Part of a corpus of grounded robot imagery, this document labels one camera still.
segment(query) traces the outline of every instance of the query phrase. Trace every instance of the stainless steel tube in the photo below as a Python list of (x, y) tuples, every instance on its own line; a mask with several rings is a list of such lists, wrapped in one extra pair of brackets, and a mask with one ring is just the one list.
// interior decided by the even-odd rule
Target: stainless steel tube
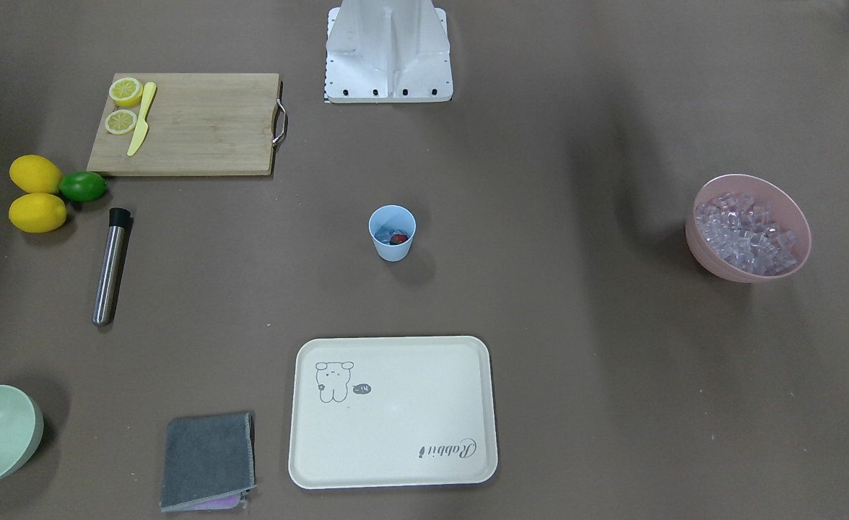
[(110, 208), (110, 231), (104, 247), (104, 267), (100, 270), (100, 283), (94, 302), (94, 322), (97, 326), (107, 325), (113, 319), (113, 304), (120, 281), (123, 251), (126, 248), (130, 212), (121, 207)]

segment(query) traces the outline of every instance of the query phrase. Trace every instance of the folded towel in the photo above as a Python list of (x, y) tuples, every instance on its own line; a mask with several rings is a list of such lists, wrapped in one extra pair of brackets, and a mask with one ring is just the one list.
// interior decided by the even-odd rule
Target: folded towel
[(251, 414), (185, 417), (167, 425), (161, 511), (230, 509), (254, 487)]

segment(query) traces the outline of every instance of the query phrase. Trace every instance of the cartoon bear drawing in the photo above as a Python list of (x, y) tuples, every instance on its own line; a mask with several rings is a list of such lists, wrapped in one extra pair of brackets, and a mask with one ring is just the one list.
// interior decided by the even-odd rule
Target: cartoon bear drawing
[(315, 382), (322, 402), (343, 402), (348, 398), (348, 381), (354, 363), (335, 361), (315, 364)]

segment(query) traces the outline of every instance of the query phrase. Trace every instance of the cutting board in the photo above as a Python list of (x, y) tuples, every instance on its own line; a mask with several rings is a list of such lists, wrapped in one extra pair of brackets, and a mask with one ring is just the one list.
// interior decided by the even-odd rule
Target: cutting board
[[(133, 132), (113, 135), (104, 128), (107, 116), (121, 108), (108, 96), (88, 171), (112, 176), (270, 174), (279, 74), (120, 72), (113, 80), (127, 76), (157, 85), (148, 136), (128, 157)], [(138, 105), (129, 109), (139, 112)]]

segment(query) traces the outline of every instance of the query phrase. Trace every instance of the yellow knife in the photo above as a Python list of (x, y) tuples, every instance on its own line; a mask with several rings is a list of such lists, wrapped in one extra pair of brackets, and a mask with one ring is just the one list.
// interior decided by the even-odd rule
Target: yellow knife
[(141, 89), (141, 105), (139, 105), (139, 117), (136, 122), (136, 129), (133, 132), (133, 141), (130, 142), (130, 149), (126, 152), (129, 157), (133, 157), (135, 152), (139, 150), (142, 142), (145, 141), (145, 136), (148, 135), (148, 123), (145, 118), (148, 116), (148, 108), (152, 105), (154, 99), (154, 91), (156, 85), (153, 82), (145, 83)]

